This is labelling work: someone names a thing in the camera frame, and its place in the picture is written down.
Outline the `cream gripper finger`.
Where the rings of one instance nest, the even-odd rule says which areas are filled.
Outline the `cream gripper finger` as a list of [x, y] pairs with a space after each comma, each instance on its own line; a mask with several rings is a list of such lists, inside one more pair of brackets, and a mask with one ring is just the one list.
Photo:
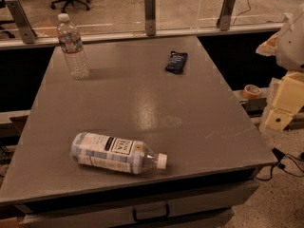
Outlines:
[[265, 125], [282, 131], [304, 106], [304, 73], [288, 72], [278, 81]]
[[262, 56], [275, 56], [277, 38], [278, 32], [273, 34], [267, 41], [260, 44], [256, 49], [256, 53]]

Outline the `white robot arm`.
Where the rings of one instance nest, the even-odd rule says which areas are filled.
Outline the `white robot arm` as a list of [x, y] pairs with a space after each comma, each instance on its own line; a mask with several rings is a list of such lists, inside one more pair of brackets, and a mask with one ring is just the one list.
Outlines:
[[304, 106], [304, 4], [288, 16], [279, 32], [257, 47], [256, 53], [275, 56], [276, 64], [287, 70], [278, 81], [264, 122], [282, 131]]

